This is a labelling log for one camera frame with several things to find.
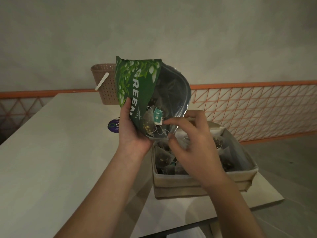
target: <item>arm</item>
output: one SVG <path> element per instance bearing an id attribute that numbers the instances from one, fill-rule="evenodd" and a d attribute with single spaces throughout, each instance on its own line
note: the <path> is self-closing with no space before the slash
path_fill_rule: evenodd
<path id="1" fill-rule="evenodd" d="M 127 99 L 121 108 L 117 152 L 55 238 L 112 236 L 143 157 L 153 144 L 136 132 L 129 118 L 130 106 L 131 100 Z"/>
<path id="2" fill-rule="evenodd" d="M 222 168 L 204 112 L 188 110 L 185 117 L 195 118 L 196 126 L 185 118 L 171 118 L 164 124 L 180 126 L 191 144 L 184 150 L 170 134 L 169 146 L 188 174 L 198 180 L 210 196 L 223 237 L 265 237 L 237 185 Z"/>

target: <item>beige basket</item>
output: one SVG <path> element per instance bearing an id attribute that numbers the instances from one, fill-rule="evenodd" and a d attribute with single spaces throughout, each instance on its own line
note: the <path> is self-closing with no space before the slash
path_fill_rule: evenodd
<path id="1" fill-rule="evenodd" d="M 106 105 L 119 104 L 116 94 L 116 86 L 114 82 L 115 68 L 115 63 L 103 63 L 95 64 L 90 69 L 93 73 L 93 78 L 95 79 L 96 85 L 99 84 L 105 73 L 109 73 L 107 79 L 98 89 L 102 103 Z"/>

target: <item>purple sticker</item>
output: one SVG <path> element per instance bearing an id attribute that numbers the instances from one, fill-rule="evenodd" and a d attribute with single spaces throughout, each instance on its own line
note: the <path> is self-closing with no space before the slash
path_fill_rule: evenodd
<path id="1" fill-rule="evenodd" d="M 119 119 L 113 119 L 108 124 L 108 129 L 111 132 L 118 133 L 119 132 Z"/>

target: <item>white wall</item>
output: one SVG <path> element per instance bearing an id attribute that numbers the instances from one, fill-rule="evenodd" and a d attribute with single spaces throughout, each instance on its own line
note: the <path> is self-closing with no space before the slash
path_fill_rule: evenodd
<path id="1" fill-rule="evenodd" d="M 0 0 L 0 91 L 93 88 L 162 58 L 191 84 L 312 80 L 316 0 Z"/>

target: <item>white table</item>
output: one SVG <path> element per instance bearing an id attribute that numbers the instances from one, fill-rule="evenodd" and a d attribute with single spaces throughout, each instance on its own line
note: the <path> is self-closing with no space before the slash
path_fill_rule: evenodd
<path id="1" fill-rule="evenodd" d="M 61 228 L 114 155 L 119 137 L 107 125 L 119 112 L 98 93 L 59 94 L 0 146 L 0 237 L 52 237 Z M 283 199 L 260 174 L 243 196 L 249 207 Z M 213 217 L 207 196 L 156 200 L 146 156 L 115 236 Z"/>

